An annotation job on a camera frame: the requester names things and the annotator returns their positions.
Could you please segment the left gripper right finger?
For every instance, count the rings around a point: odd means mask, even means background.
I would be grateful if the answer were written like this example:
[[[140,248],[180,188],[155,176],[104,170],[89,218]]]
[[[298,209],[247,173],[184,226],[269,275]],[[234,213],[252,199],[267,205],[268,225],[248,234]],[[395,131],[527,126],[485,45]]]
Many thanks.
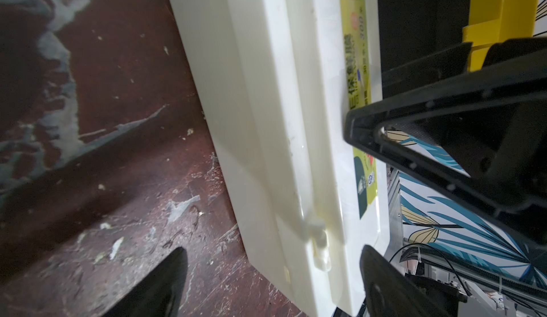
[[[369,245],[363,247],[360,271],[370,316],[448,315]]]

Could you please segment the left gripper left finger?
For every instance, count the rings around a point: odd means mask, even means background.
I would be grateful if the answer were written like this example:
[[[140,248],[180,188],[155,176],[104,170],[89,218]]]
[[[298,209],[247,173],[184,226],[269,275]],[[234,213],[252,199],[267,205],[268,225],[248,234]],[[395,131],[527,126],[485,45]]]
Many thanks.
[[[187,251],[174,249],[105,316],[176,316],[187,278]]]

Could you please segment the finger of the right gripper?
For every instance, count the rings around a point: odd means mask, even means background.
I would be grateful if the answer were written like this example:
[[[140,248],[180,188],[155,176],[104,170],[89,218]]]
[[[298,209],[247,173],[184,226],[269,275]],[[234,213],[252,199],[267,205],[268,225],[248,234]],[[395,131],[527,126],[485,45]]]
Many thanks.
[[[465,73],[471,50],[472,43],[460,43],[384,71],[383,99]]]
[[[546,50],[350,111],[353,147],[546,246]]]

